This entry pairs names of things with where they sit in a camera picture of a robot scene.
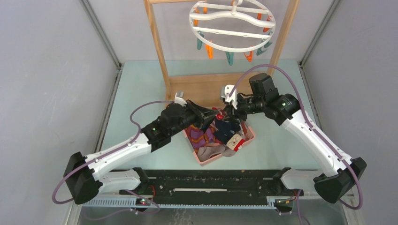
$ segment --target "wooden stand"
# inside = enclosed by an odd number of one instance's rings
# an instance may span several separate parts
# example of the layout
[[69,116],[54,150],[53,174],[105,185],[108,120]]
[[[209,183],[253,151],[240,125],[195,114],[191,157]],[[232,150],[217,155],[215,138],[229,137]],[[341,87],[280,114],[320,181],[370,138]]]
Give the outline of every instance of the wooden stand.
[[[166,100],[174,100],[174,94],[182,90],[184,91],[184,98],[192,100],[198,105],[205,107],[222,107],[220,101],[221,87],[227,84],[234,84],[242,73],[229,73],[229,74],[206,74],[206,75],[189,75],[189,76],[172,76],[169,77],[167,73],[166,62],[161,47],[158,27],[156,25],[155,14],[153,12],[152,4],[157,3],[172,3],[172,2],[186,2],[198,0],[144,0],[146,14],[151,26],[153,42],[155,44],[156,52],[158,54],[161,71],[163,74],[164,83],[166,85]],[[290,0],[287,7],[285,17],[282,22],[281,30],[279,31],[276,40],[274,51],[272,52],[271,61],[272,65],[277,65],[279,57],[281,56],[286,37],[289,33],[291,24],[293,23],[294,15],[296,14],[297,7],[300,0]],[[251,93],[251,88],[247,80],[258,72],[253,72],[246,76],[239,86],[239,91],[243,93]],[[272,76],[274,69],[268,68],[267,74]]]

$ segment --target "table top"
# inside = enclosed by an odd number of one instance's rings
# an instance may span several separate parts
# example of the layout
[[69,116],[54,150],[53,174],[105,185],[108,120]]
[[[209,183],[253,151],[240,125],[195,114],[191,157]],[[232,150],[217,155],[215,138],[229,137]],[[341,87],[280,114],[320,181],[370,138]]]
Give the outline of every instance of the table top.
[[[168,72],[173,75],[245,72],[253,66],[268,63],[266,60],[236,60],[229,66],[226,60],[179,60],[167,61]],[[306,89],[295,60],[279,60],[278,66],[285,70],[296,84],[304,107],[314,118]],[[294,94],[287,79],[278,71],[273,77],[280,94]],[[130,123],[129,116],[138,106],[165,99],[165,85],[158,61],[130,61],[123,67],[115,101],[106,129],[102,150],[112,147],[135,135],[138,128]],[[134,115],[142,127],[155,120],[164,109],[164,104],[149,105]],[[191,146],[182,133],[172,137],[163,148],[118,167],[131,169],[319,169],[317,162],[305,146],[292,134],[278,126],[264,114],[249,115],[247,122],[256,133],[256,138],[232,157],[222,157],[206,166],[199,165],[193,157]]]

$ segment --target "white wall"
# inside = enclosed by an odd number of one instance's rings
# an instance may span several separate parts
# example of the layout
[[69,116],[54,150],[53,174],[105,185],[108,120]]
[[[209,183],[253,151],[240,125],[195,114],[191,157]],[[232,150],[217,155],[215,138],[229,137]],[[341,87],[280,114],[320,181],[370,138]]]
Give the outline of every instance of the white wall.
[[93,150],[116,68],[77,0],[3,0],[0,21],[0,224],[61,224],[52,191]]
[[[210,0],[209,2],[230,4],[231,1]],[[277,32],[272,39],[275,43],[289,0],[259,0],[259,2],[268,7],[275,16]],[[158,59],[143,0],[91,0],[90,3],[120,61]],[[303,57],[331,3],[332,0],[301,0],[282,52],[282,59],[300,60]],[[153,7],[166,60],[208,59],[204,47],[201,51],[196,49],[196,38],[188,25],[188,12],[193,4],[194,2],[168,3],[156,4]],[[251,27],[248,23],[239,22],[239,20],[219,19],[216,21],[216,26],[224,30],[255,32],[248,28]],[[214,39],[209,39],[227,46],[249,47],[258,44],[258,40],[253,41],[248,38],[229,36],[228,39],[223,40],[221,35],[212,35],[212,37]],[[254,58],[270,59],[273,46],[271,45],[269,50],[261,56],[254,55]],[[226,59],[226,56],[224,52],[215,50],[214,58]],[[236,53],[234,58],[244,59],[245,57],[243,53]]]
[[396,0],[345,0],[306,75],[325,133],[367,168],[360,180],[368,225],[397,224]]

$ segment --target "pink basket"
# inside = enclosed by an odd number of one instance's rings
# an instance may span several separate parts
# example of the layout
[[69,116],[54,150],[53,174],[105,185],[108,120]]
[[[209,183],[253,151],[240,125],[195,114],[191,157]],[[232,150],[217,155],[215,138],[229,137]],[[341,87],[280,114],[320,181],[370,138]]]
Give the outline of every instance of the pink basket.
[[[247,146],[248,144],[250,144],[250,142],[252,142],[252,140],[256,137],[256,134],[254,133],[254,131],[252,130],[252,128],[247,124],[247,122],[243,122],[243,123],[242,123],[242,130],[243,130],[243,134],[245,135],[245,142],[242,144],[242,148],[241,148],[239,151],[242,151],[242,149],[244,149],[245,146]],[[188,138],[188,135],[186,134],[186,131],[185,131],[185,130],[183,130],[183,134],[184,134],[184,136],[186,137],[186,140],[188,141],[189,145],[192,147],[192,144],[191,144],[191,142],[190,142],[190,140],[189,140],[189,138]],[[218,143],[209,143],[209,144],[207,144],[207,146],[218,146],[218,145],[220,145],[220,144],[218,144]],[[211,163],[211,162],[214,162],[215,160],[217,160],[217,159],[219,159],[219,158],[222,157],[222,154],[220,153],[220,154],[217,154],[217,155],[215,155],[215,156],[212,156],[212,157],[211,157],[210,159],[208,159],[208,160],[205,160],[205,161],[201,162],[201,161],[199,160],[199,158],[198,158],[197,153],[196,153],[195,150],[193,149],[193,147],[192,147],[192,153],[193,153],[193,156],[195,157],[196,161],[197,161],[201,166],[207,165],[207,164],[209,164],[209,163]]]

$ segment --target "light blue table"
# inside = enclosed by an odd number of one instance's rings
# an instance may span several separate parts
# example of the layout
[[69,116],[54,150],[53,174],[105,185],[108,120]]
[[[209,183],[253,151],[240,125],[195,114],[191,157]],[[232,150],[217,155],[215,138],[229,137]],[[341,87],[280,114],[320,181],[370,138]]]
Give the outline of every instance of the light blue table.
[[[236,60],[229,66],[226,60],[184,60],[168,61],[169,75],[194,75],[208,73],[244,72],[265,60]],[[304,106],[313,118],[308,96],[295,60],[279,60],[279,67],[285,70],[295,82]],[[279,93],[294,94],[286,78],[278,71],[274,83]],[[122,77],[117,89],[115,102],[104,137],[102,150],[122,142],[137,132],[130,123],[129,116],[138,106],[155,100],[165,99],[165,86],[158,61],[131,61],[123,67]],[[138,111],[134,120],[141,126],[155,120],[164,109],[164,104],[150,105]],[[257,137],[250,145],[239,150],[233,157],[222,157],[204,167],[200,166],[192,155],[191,147],[183,134],[172,137],[171,143],[155,151],[132,160],[118,169],[142,167],[145,169],[319,169],[314,158],[292,134],[279,127],[273,120],[256,114],[248,116]]]

